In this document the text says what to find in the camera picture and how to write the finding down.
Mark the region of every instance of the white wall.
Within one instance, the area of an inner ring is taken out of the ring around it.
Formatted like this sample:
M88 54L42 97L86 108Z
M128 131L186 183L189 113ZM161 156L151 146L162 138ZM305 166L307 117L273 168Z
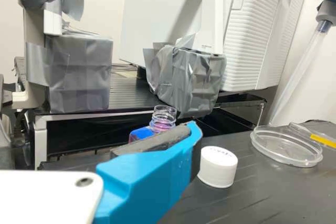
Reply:
M276 98L282 92L300 57L307 48L317 25L316 7L321 0L305 0L297 30L289 51ZM309 119L336 123L336 28L327 34L320 53L301 79L286 107L274 118L273 124L303 122Z
M94 31L113 39L112 62L119 62L120 34L124 0L85 0L84 14L80 22L67 17L67 21L80 29ZM15 82L16 77L11 70L14 58L22 57L23 16L22 8L17 0L1 0L3 9L0 14L0 73L5 76L5 82Z

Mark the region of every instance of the petri dish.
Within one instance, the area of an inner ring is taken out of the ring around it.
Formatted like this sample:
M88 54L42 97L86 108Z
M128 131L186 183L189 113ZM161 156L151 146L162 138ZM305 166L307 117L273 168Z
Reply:
M312 167L322 159L322 147L288 126L258 126L251 132L252 145L264 155L287 165Z

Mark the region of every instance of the white plastic part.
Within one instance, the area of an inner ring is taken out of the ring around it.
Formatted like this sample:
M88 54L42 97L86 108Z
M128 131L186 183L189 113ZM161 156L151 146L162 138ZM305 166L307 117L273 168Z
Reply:
M274 101L273 106L268 112L269 124L273 123L276 116L286 106L287 102L295 91L295 88L300 83L300 80L306 73L313 59L319 55L323 40L331 25L332 23L329 21L321 21L318 24L313 36L310 39L310 42L308 44L309 46L306 52L303 54L294 72L290 76L289 81L287 82L283 92Z
M53 36L62 35L62 16L48 10L43 11L43 33Z
M279 83L303 0L233 0L224 37L225 91Z
M92 223L103 181L89 172L0 170L0 223Z
M198 178L216 188L226 188L233 184L238 159L232 152L217 146L207 146L201 150L201 164Z
M224 0L202 0L201 28L194 34L178 39L176 44L209 54L223 54Z

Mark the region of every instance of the white cap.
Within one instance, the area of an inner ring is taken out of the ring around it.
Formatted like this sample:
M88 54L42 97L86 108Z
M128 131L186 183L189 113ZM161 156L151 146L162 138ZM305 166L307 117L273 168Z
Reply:
M216 147L207 146L201 150L201 164L198 178L207 185L226 188L233 184L238 159L232 152Z

